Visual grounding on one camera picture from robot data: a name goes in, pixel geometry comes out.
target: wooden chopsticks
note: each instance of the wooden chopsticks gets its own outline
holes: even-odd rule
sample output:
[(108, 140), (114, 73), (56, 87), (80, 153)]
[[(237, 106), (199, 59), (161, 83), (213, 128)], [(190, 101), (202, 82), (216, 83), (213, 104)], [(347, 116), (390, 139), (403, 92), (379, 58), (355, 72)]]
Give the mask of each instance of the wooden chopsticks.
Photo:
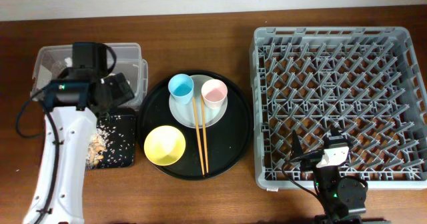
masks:
[(195, 99), (193, 97), (193, 112), (194, 112), (194, 120), (195, 120), (195, 132), (197, 133), (197, 144), (199, 145), (199, 156), (200, 156), (200, 166), (201, 173), (205, 175), (205, 169), (203, 167), (203, 155), (201, 154), (201, 143), (200, 143), (200, 133), (199, 133), (199, 122), (197, 121), (197, 109), (195, 108)]
[(203, 121), (203, 145), (205, 147), (205, 161), (206, 161), (206, 173), (209, 173), (209, 166), (207, 161), (207, 139), (206, 139), (206, 126), (205, 126), (205, 102), (203, 97), (200, 95), (201, 103), (201, 119)]
[[(206, 139), (206, 124), (205, 124), (205, 103), (203, 101), (203, 97), (200, 96), (201, 99), (201, 120), (203, 125), (203, 146), (205, 149), (205, 161), (206, 161), (206, 173), (209, 173), (209, 165), (207, 164), (207, 139)], [(201, 173), (203, 176), (205, 175), (205, 169), (203, 166), (203, 154), (201, 153), (201, 141), (200, 141), (200, 132), (199, 132), (199, 121), (197, 118), (197, 109), (195, 106), (195, 99), (193, 97), (193, 112), (194, 112), (194, 121), (195, 121), (195, 132), (197, 134), (197, 144), (199, 146), (199, 157), (200, 157), (200, 165), (201, 165)]]

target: wooden table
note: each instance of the wooden table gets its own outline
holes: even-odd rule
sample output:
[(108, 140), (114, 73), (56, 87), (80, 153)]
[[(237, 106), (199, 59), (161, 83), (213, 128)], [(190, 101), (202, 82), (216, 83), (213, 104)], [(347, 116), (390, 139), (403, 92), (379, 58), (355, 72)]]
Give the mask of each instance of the wooden table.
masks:
[[(15, 117), (29, 98), (31, 74), (43, 46), (74, 41), (136, 42), (149, 66), (149, 89), (180, 70), (205, 69), (234, 81), (250, 100), (248, 50), (262, 26), (403, 26), (411, 33), (427, 80), (427, 6), (264, 11), (203, 15), (106, 17), (0, 23), (0, 220), (21, 222), (35, 190), (41, 139), (20, 139)], [(22, 123), (42, 130), (31, 105)], [(368, 192), (365, 218), (425, 223), (427, 191)], [(83, 189), (86, 223), (295, 223), (320, 214), (320, 204), (300, 190), (267, 192), (254, 180), (252, 148), (231, 170), (207, 181), (181, 181), (158, 171), (136, 151), (127, 169), (88, 171)]]

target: black round tray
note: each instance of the black round tray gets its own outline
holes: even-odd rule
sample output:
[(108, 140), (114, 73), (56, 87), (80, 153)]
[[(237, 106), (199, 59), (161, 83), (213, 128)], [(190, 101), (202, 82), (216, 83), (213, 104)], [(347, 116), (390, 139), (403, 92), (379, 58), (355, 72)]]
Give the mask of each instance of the black round tray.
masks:
[(157, 84), (144, 99), (137, 121), (138, 142), (141, 149), (144, 150), (144, 141), (150, 131), (162, 125), (176, 127), (185, 137), (183, 156), (172, 165), (154, 166), (160, 171), (180, 179), (201, 180), (215, 177), (233, 167), (248, 150), (254, 129), (252, 112), (242, 91), (225, 77), (209, 71), (184, 71), (182, 73), (207, 75), (223, 81), (228, 87), (228, 106), (224, 116), (217, 123), (206, 128), (209, 173), (205, 176), (201, 174), (195, 129), (185, 127), (176, 121), (169, 110), (170, 94), (167, 84), (172, 77)]

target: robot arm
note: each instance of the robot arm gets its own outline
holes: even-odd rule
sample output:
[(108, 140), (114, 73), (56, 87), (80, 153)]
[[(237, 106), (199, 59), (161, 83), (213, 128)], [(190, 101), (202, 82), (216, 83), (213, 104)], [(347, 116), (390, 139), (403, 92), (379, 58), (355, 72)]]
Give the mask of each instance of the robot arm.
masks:
[[(107, 51), (114, 59), (110, 68)], [(85, 160), (96, 133), (96, 115), (134, 97), (122, 73), (108, 76), (115, 62), (107, 45), (74, 43), (73, 66), (43, 88), (39, 102), (45, 112), (45, 145), (37, 188), (23, 223), (84, 223)]]
[(329, 134), (323, 139), (323, 149), (303, 153), (293, 131), (289, 162), (299, 161), (301, 172), (313, 171), (315, 196), (326, 214), (316, 216), (316, 223), (362, 223), (359, 214), (366, 212), (368, 183), (357, 177), (341, 177), (338, 167), (347, 159), (352, 144), (334, 127)]
[[(59, 146), (57, 180), (45, 223), (84, 223), (82, 207), (85, 159), (92, 135), (96, 133), (96, 116), (91, 110), (76, 111), (75, 107), (56, 107), (51, 116), (63, 143)], [(23, 223), (34, 223), (43, 210), (53, 172), (55, 138), (45, 117), (46, 134), (39, 180), (30, 209)]]

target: black mat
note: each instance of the black mat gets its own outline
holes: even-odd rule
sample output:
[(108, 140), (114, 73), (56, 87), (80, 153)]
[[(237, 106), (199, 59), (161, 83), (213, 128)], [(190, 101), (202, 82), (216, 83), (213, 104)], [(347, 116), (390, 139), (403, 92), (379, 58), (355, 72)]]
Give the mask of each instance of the black mat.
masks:
[(104, 158), (93, 169), (130, 167), (135, 158), (135, 111), (129, 107), (117, 108), (99, 117), (97, 129), (109, 133), (105, 142)]
[(209, 71), (182, 73), (207, 75), (223, 81), (228, 87), (228, 106), (224, 116), (216, 124), (206, 128), (209, 173), (205, 177), (201, 174), (195, 129), (180, 124), (169, 110), (170, 94), (167, 84), (171, 77), (159, 83), (144, 99), (137, 120), (138, 143), (143, 150), (143, 143), (150, 131), (162, 125), (176, 127), (185, 137), (183, 156), (172, 165), (155, 166), (160, 171), (180, 179), (200, 180), (214, 177), (230, 169), (248, 149), (254, 128), (252, 111), (240, 89), (225, 77)]

